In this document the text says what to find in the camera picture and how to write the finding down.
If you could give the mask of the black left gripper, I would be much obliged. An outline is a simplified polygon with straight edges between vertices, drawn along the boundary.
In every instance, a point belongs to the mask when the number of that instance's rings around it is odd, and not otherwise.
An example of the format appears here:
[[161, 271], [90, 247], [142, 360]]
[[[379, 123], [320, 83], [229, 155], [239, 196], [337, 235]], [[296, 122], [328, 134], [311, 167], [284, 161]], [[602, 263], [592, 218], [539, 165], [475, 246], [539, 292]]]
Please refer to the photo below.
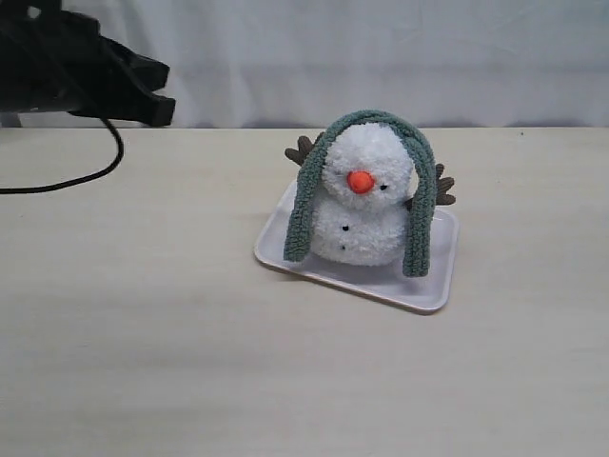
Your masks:
[[107, 38], [100, 22], [60, 1], [1, 4], [1, 110], [171, 124], [167, 64]]

